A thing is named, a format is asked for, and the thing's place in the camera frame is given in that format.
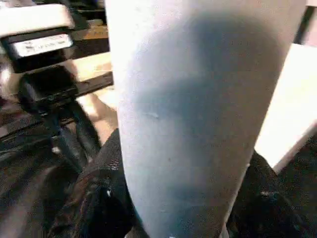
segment black fabric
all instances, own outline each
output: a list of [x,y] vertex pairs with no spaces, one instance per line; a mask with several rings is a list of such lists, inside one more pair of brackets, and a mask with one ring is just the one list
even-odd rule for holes
[[132,227],[118,130],[79,176],[50,238],[123,238]]
[[2,153],[0,238],[46,237],[76,178],[49,143]]
[[302,217],[285,196],[284,184],[254,152],[227,223],[235,238],[312,238]]
[[279,173],[286,196],[317,237],[317,134]]

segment white label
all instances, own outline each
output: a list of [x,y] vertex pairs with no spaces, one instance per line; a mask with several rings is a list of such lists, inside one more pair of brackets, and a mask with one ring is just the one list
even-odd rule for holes
[[67,34],[61,34],[14,43],[13,47],[20,57],[27,57],[71,47],[72,45],[71,38]]

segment white cylinder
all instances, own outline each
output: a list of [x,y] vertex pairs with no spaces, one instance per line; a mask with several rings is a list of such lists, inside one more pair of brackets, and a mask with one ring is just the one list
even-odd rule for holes
[[128,189],[151,238],[220,234],[304,0],[107,0]]

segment white surface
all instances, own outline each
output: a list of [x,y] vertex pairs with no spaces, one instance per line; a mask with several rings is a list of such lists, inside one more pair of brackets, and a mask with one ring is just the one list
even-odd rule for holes
[[0,23],[0,38],[58,27],[73,27],[67,8],[60,4],[4,8],[0,11]]
[[27,57],[68,48],[72,45],[73,41],[67,34],[60,34],[14,43],[13,47],[20,57]]
[[293,44],[286,58],[256,150],[280,171],[317,127],[317,48]]
[[142,227],[156,238],[215,237],[305,1],[109,0],[106,6],[123,166]]
[[317,0],[307,0],[307,6],[317,6]]

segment black mount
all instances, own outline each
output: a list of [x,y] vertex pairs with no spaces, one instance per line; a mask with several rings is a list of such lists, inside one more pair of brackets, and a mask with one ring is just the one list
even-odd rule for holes
[[[62,66],[25,74],[20,80],[19,100],[25,117],[0,127],[0,141],[10,142],[27,129],[45,126],[53,147],[80,173],[101,148],[98,134],[76,98],[113,84],[112,73],[76,82]],[[76,133],[66,125],[74,122]]]

